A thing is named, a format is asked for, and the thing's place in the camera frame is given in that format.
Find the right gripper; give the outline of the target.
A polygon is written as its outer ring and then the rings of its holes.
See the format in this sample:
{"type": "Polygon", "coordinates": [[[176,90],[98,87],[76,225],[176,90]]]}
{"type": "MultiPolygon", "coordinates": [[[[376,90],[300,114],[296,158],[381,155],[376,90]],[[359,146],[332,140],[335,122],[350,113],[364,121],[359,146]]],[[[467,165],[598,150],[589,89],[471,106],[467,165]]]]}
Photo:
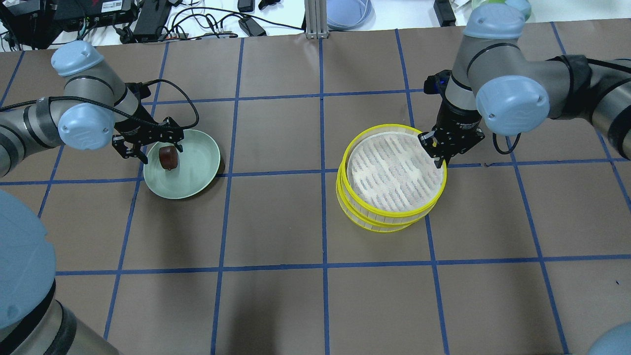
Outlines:
{"type": "Polygon", "coordinates": [[[465,154],[479,144],[485,133],[477,110],[459,108],[443,98],[432,130],[418,135],[422,148],[433,158],[437,169],[446,168],[448,159],[465,154]]]}

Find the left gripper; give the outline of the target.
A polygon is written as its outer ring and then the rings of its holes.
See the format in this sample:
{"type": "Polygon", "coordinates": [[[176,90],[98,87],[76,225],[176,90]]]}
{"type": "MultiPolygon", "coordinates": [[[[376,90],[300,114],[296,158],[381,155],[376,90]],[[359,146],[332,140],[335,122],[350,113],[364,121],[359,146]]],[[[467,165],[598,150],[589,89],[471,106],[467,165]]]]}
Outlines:
{"type": "Polygon", "coordinates": [[[142,164],[148,164],[148,157],[142,152],[142,147],[151,143],[163,143],[183,152],[180,143],[184,139],[183,127],[171,117],[166,117],[162,123],[151,123],[145,120],[126,119],[114,124],[117,135],[112,136],[112,147],[123,159],[139,159],[142,164]]]}

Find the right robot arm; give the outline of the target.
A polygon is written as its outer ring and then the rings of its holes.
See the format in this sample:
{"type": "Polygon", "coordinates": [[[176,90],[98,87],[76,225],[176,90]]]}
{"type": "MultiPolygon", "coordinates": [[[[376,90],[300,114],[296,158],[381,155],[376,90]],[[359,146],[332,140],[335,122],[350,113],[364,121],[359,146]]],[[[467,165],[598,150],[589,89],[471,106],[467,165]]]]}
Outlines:
{"type": "Polygon", "coordinates": [[[526,24],[515,1],[473,9],[451,70],[429,76],[426,94],[442,98],[437,121],[419,134],[441,168],[485,135],[518,137],[546,119],[582,118],[630,158],[630,60],[561,55],[530,61],[518,47],[526,24]]]}

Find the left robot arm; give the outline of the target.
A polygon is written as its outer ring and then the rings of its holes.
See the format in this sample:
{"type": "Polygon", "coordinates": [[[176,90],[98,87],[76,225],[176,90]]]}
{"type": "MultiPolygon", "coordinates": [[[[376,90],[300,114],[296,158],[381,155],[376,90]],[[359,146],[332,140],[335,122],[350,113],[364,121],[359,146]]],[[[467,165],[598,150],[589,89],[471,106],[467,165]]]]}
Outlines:
{"type": "Polygon", "coordinates": [[[2,176],[25,158],[64,144],[76,150],[111,145],[122,158],[144,164],[148,157],[141,149],[147,144],[182,148],[183,127],[171,118],[158,123],[142,105],[155,81],[122,81],[93,45],[80,40],[57,49],[50,62],[65,79],[63,95],[1,110],[2,176]]]}

